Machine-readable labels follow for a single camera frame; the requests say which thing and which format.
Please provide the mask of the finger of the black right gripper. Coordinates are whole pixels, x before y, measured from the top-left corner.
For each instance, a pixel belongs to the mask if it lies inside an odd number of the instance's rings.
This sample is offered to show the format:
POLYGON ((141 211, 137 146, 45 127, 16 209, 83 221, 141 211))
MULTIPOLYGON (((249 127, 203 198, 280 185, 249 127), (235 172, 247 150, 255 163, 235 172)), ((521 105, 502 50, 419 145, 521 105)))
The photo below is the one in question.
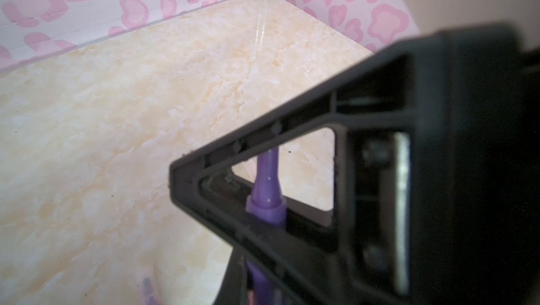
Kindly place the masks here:
POLYGON ((169 187, 282 304, 531 303, 539 51, 506 23, 398 42, 174 161, 169 187), (320 129, 333 208, 284 196, 284 229, 248 213, 257 156, 320 129))

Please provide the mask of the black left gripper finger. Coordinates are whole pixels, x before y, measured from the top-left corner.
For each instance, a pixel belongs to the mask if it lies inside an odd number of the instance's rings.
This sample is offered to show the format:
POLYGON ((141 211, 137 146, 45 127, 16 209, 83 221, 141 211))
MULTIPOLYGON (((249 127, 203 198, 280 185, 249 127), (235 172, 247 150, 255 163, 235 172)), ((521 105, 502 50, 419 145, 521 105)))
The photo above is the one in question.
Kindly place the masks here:
POLYGON ((214 305, 247 304, 247 266, 243 254, 233 249, 214 305))

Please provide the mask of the purple highlighter pen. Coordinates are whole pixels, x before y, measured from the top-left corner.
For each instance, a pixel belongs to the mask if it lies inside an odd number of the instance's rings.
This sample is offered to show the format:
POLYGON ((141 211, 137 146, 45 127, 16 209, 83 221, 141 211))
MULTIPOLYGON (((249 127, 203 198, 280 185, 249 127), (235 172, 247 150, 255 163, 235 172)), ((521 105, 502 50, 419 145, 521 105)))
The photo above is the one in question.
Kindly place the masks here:
POLYGON ((141 297, 143 305, 159 305, 160 303, 150 278, 144 278, 142 281, 141 297))
MULTIPOLYGON (((257 173, 246 211, 272 226, 284 229, 287 202, 278 179, 278 148, 257 156, 257 173)), ((254 304, 282 304, 281 292, 252 262, 247 263, 252 278, 254 304)))

